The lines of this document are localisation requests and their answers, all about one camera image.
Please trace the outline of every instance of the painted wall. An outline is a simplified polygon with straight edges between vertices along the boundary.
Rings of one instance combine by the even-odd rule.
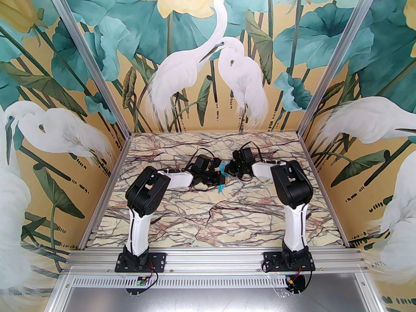
[[[51,0],[0,0],[0,121],[0,309],[41,311],[124,143]]]
[[[159,132],[296,129],[357,0],[67,1],[130,128]]]
[[[416,310],[416,0],[375,0],[367,52],[327,89],[304,140],[388,311]]]

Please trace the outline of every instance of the marble surface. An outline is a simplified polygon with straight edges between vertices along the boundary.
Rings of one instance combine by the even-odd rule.
[[[308,245],[342,245],[318,184],[295,132],[137,134],[111,195],[93,246],[123,246],[129,230],[124,194],[144,167],[183,168],[204,147],[227,163],[233,150],[254,141],[264,159],[296,159],[314,187],[307,210]],[[272,180],[242,182],[230,177],[221,193],[168,190],[153,214],[149,244],[153,247],[281,246],[285,213]]]

